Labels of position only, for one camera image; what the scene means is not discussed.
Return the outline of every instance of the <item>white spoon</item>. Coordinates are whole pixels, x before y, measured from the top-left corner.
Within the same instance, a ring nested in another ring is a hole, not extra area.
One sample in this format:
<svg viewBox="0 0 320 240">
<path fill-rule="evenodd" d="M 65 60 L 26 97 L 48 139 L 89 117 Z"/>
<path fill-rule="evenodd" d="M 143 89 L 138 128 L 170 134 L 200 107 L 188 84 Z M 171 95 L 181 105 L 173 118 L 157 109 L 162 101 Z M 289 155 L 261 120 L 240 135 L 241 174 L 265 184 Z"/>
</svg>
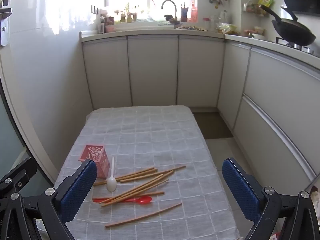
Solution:
<svg viewBox="0 0 320 240">
<path fill-rule="evenodd" d="M 109 192 L 114 192 L 117 187 L 117 181 L 113 176 L 113 170 L 115 166 L 115 158 L 112 157 L 112 164 L 111 164 L 111 176 L 107 179 L 107 190 Z"/>
</svg>

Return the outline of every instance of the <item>floor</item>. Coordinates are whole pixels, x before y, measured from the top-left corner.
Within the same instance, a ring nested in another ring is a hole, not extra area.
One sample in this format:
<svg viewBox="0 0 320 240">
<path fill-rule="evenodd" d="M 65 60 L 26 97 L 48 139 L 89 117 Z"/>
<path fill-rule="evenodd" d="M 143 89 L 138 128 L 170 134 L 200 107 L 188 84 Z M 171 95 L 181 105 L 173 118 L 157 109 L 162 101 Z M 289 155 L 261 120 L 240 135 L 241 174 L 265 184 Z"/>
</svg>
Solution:
<svg viewBox="0 0 320 240">
<path fill-rule="evenodd" d="M 251 168 L 219 113 L 194 113 L 194 116 L 217 167 L 240 236 L 245 238 L 250 231 L 253 222 L 244 217 L 233 194 L 225 183 L 222 177 L 222 162 L 229 157 L 233 157 L 242 166 L 245 172 L 252 174 Z"/>
</svg>

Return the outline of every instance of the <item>pink basket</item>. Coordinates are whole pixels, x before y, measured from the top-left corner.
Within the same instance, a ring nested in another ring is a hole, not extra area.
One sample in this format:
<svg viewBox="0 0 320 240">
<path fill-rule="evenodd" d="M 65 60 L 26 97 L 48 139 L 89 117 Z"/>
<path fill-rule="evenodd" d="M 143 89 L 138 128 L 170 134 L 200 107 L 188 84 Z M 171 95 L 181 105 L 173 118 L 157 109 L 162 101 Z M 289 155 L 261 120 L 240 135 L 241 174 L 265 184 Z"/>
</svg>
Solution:
<svg viewBox="0 0 320 240">
<path fill-rule="evenodd" d="M 79 161 L 93 160 L 97 165 L 97 178 L 106 179 L 108 176 L 110 162 L 103 145 L 86 145 Z"/>
</svg>

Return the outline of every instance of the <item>glass door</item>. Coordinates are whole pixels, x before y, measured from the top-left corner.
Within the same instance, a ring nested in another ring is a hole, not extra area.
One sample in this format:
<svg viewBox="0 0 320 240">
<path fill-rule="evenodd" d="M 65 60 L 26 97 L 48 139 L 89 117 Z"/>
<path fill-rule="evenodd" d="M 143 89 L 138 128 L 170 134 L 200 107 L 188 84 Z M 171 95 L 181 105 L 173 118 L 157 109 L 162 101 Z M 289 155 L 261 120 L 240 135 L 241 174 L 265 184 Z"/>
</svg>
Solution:
<svg viewBox="0 0 320 240">
<path fill-rule="evenodd" d="M 27 157 L 32 157 L 27 149 L 5 100 L 0 83 L 0 178 Z M 52 183 L 38 166 L 37 173 L 21 189 L 23 196 L 40 195 Z"/>
</svg>

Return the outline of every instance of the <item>frying pan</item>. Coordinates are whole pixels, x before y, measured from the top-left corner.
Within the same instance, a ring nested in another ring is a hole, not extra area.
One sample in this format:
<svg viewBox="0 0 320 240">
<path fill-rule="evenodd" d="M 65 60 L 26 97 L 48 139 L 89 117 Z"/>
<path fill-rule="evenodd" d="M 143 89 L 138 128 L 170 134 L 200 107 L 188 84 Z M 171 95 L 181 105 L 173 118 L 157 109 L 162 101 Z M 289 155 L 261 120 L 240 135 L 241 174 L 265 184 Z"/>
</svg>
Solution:
<svg viewBox="0 0 320 240">
<path fill-rule="evenodd" d="M 286 7 L 281 7 L 290 14 L 292 20 L 280 18 L 273 10 L 260 5 L 260 8 L 270 13 L 275 20 L 272 21 L 276 32 L 286 41 L 298 44 L 300 46 L 308 46 L 313 43 L 316 36 L 305 25 L 298 23 L 295 14 Z"/>
</svg>

